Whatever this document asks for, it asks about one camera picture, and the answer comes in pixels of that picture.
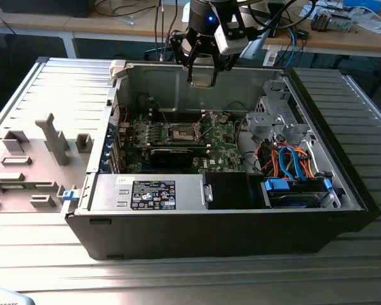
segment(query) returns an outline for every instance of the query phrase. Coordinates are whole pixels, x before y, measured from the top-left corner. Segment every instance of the green circuit board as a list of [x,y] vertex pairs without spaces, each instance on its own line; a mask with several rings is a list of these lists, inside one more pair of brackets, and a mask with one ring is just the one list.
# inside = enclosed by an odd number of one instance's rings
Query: green circuit board
[[234,142],[234,124],[232,121],[219,122],[220,115],[211,114],[196,126],[192,123],[151,123],[145,115],[141,114],[131,122],[132,143],[125,149],[127,173],[155,172],[147,161],[147,151],[150,142],[158,143],[164,148],[172,145],[172,130],[176,128],[193,128],[192,134],[202,137],[199,140],[175,139],[173,149],[190,149],[193,151],[208,151],[203,156],[195,156],[191,167],[184,168],[180,173],[203,172],[243,172],[243,164]]

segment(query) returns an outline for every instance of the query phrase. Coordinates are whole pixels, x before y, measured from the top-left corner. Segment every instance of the floor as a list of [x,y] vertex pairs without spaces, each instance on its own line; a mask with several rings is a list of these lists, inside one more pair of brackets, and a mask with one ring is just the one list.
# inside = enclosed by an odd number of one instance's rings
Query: floor
[[[55,37],[14,36],[4,37],[7,47],[0,48],[0,110],[7,103],[24,76],[38,56],[65,57],[65,50],[60,39]],[[83,58],[125,58],[129,60],[144,60],[144,51],[153,49],[152,43],[134,43],[127,41],[105,41],[78,39],[79,53]],[[264,60],[265,52],[254,61],[253,65],[260,65]],[[336,60],[336,55],[320,55],[304,53],[291,63],[292,67],[313,67],[329,69]],[[342,60],[339,69],[351,75],[360,87],[367,92],[378,70],[378,59],[350,57]],[[374,103],[381,110],[381,88],[373,98]]]

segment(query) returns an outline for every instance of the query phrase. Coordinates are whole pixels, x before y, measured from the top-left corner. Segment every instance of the blue cable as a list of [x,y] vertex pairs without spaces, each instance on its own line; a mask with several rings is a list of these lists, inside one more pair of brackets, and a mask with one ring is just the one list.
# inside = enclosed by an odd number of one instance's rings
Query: blue cable
[[292,154],[293,165],[295,167],[295,171],[297,173],[298,178],[300,178],[302,181],[306,181],[306,177],[305,177],[303,171],[300,169],[300,166],[299,166],[298,154],[294,149],[290,148],[289,146],[284,146],[279,151],[279,167],[285,173],[285,175],[287,175],[289,177],[289,179],[294,180],[293,176],[291,175],[291,173],[289,171],[286,170],[285,165],[284,165],[284,153],[286,150],[289,150]]
[[292,36],[293,48],[292,48],[292,52],[291,52],[290,59],[289,59],[289,61],[286,63],[285,67],[287,67],[287,66],[291,63],[293,54],[294,54],[294,52],[295,52],[295,47],[296,47],[296,45],[297,45],[297,40],[295,39],[295,35],[293,34],[292,30],[291,30],[290,28],[288,28],[288,31],[291,33],[291,36]]

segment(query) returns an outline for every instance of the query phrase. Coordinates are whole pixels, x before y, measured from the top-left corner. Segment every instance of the warning label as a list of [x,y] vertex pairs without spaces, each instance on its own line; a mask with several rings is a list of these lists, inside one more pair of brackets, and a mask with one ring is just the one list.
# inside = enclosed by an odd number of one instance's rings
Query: warning label
[[175,210],[175,181],[134,181],[133,210]]

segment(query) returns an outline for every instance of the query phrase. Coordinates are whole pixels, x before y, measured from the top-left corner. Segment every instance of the sticker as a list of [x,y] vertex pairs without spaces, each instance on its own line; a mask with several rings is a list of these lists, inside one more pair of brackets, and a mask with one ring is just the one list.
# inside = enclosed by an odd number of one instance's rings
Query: sticker
[[13,185],[13,186],[0,186],[1,189],[23,189],[24,186],[17,186],[17,185]]
[[135,178],[133,176],[118,176],[116,184],[133,184]]
[[131,208],[133,210],[175,210],[175,181],[135,181],[133,178]]

